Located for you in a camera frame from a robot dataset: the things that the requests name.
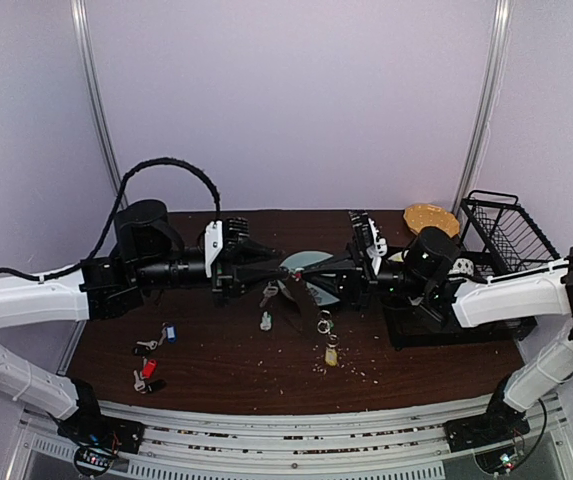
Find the grey leather key holder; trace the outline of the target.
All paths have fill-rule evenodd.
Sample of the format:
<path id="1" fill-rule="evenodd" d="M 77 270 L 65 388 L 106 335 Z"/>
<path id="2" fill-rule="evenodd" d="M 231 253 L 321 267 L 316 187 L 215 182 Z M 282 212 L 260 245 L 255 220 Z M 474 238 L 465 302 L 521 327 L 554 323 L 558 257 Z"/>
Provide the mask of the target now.
<path id="1" fill-rule="evenodd" d="M 299 273 L 288 272 L 287 277 L 281 281 L 281 286 L 282 294 L 297 306 L 301 319 L 301 332 L 313 336 L 317 332 L 319 308 L 305 280 Z"/>

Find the yellow key tag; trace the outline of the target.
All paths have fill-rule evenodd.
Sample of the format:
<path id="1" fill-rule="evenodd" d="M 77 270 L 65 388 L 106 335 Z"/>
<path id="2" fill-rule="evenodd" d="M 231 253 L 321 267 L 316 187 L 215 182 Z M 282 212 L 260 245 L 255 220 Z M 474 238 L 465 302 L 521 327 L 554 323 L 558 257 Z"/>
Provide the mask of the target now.
<path id="1" fill-rule="evenodd" d="M 324 362 L 328 367 L 337 367 L 339 364 L 338 352 L 335 347 L 327 346 L 324 352 Z"/>

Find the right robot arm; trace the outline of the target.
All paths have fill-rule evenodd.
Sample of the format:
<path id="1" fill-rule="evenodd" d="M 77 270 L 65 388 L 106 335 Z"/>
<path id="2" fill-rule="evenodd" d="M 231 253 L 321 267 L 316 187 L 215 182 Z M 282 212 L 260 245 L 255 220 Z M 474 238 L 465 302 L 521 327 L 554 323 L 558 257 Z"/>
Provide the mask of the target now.
<path id="1" fill-rule="evenodd" d="M 497 386 L 486 412 L 470 419 L 485 440 L 501 440 L 542 396 L 573 376 L 573 248 L 563 259 L 495 277 L 458 268 L 462 251 L 437 227 L 405 248 L 389 248 L 372 227 L 357 227 L 345 253 L 297 269 L 302 280 L 353 304 L 379 296 L 415 308 L 440 327 L 477 328 L 535 316 L 567 319 L 559 334 Z"/>

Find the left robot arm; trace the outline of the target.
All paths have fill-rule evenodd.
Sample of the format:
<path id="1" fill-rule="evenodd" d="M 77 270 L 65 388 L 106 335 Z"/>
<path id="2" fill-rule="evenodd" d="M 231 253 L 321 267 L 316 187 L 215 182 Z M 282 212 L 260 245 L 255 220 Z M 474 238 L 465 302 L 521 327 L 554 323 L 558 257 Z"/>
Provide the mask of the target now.
<path id="1" fill-rule="evenodd" d="M 225 302 L 288 275 L 263 268 L 280 253 L 253 241 L 243 218 L 210 222 L 200 247 L 185 245 L 160 200 L 138 201 L 109 224 L 116 245 L 107 257 L 84 260 L 68 273 L 0 276 L 0 329 L 119 318 L 154 292 L 180 288 L 208 288 Z M 0 391 L 71 426 L 89 444 L 109 436 L 88 383 L 51 374 L 1 344 Z"/>

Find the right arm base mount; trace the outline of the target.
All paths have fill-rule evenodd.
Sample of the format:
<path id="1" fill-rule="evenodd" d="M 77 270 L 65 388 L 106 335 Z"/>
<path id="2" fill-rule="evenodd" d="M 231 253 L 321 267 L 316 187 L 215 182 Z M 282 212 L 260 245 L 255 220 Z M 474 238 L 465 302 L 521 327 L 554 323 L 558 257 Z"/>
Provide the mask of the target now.
<path id="1" fill-rule="evenodd" d="M 530 426 L 523 414 L 484 413 L 447 421 L 444 431 L 452 453 L 471 450 L 484 473 L 499 476 L 517 466 Z"/>

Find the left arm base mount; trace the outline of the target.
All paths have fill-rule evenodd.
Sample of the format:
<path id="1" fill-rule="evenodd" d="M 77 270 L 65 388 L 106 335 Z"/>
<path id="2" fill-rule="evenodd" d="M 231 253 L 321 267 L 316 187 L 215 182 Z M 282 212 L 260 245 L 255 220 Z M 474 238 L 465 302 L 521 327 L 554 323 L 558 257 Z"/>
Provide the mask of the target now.
<path id="1" fill-rule="evenodd" d="M 86 478 L 106 474 L 122 453 L 137 454 L 145 431 L 141 422 L 103 415 L 97 405 L 81 407 L 65 420 L 51 419 L 57 433 L 76 445 L 73 466 Z"/>

